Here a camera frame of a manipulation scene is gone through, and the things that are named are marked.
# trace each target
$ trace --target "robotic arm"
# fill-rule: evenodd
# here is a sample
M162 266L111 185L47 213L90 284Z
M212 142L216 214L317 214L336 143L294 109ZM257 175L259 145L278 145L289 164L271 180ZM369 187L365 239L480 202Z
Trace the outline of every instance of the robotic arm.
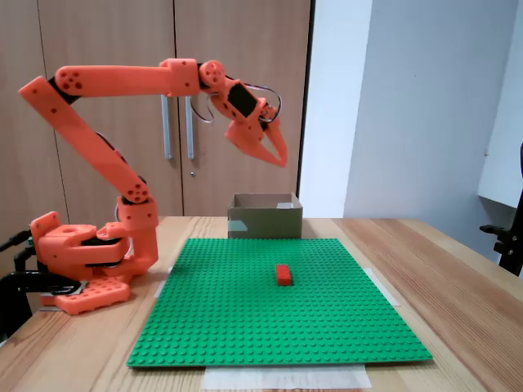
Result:
M131 277L144 274L158 260L159 217L149 186L71 105L80 97L192 96L200 92L209 94L216 109L232 120L226 138L242 152L286 166L287 146L279 129L279 109L253 96L240 80L227 77L215 60L199 65L193 59L167 59L159 67L67 66L58 69L49 81L39 77L20 89L40 115L121 194L117 201L121 221L99 230L92 225L62 225L57 212L31 223L34 249L24 250L17 271L24 258L36 254L46 273L90 281L82 294L43 297L44 305L57 305L77 314L125 301ZM264 136L278 151L278 158L263 147ZM130 238L132 255L127 252Z

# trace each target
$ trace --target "cabinet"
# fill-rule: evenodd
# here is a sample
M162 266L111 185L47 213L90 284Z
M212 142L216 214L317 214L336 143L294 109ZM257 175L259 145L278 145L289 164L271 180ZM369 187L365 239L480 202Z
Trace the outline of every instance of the cabinet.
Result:
M213 110L212 123L193 120L194 159L189 159L186 117L181 115L185 214L225 215L232 194L238 192L296 192L310 2L175 0L174 4L177 55L217 59L229 76L274 88L283 99L281 128L288 145L285 169L247 157L223 137L230 120ZM278 104L273 95L264 96ZM204 100L202 95L197 99L203 115ZM180 100L181 113L185 110L185 100Z
M188 159L183 98L169 99L171 159L163 154L160 96L75 102L92 129L145 178L160 215L225 215L234 192L296 191L310 1L9 0L1 7L2 37L11 38L2 40L2 53L10 55L0 70L0 110L9 129L1 145L0 174L10 186L2 196L10 222L2 227L3 237L51 210L75 224L113 220L116 190L16 94L32 78L50 78L62 65L217 59L230 76L273 87L283 97L285 169L239 152L223 136L229 120L217 112L212 124L194 117L195 159ZM274 96L266 97L277 104ZM196 100L204 104L203 95Z
M38 6L34 0L0 2L0 243L27 229L36 216L58 211L67 220L53 130L18 95L43 74ZM14 269L21 247L0 253L0 278ZM29 267L36 268L34 260Z
M48 78L62 65L158 66L175 56L172 0L52 0L40 2L39 10ZM179 151L174 102L171 142ZM147 181L160 215L183 215L181 163L179 154L163 155L159 96L84 98L74 108ZM112 221L116 189L61 137L57 141L70 223Z

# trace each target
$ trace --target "metal handle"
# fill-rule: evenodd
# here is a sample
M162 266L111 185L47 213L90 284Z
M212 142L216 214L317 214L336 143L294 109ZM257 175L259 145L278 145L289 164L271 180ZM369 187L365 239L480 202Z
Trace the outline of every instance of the metal handle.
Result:
M163 151L166 159L172 159L171 126L169 125L169 100L162 96Z
M187 123L187 158L194 159L193 111L190 107L190 96L186 96L186 123Z

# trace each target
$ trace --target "green lego baseplate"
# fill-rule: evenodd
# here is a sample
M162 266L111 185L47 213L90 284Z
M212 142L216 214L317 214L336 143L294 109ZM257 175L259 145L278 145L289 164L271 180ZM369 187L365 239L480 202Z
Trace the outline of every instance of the green lego baseplate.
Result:
M293 285L279 286L276 265ZM187 240L127 365L424 361L431 353L337 239Z

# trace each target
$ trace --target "cardboard box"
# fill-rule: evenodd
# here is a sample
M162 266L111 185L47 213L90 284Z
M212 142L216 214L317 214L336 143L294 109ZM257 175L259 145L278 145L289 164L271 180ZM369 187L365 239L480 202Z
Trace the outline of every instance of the cardboard box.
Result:
M302 218L295 194L235 194L229 238L301 238Z

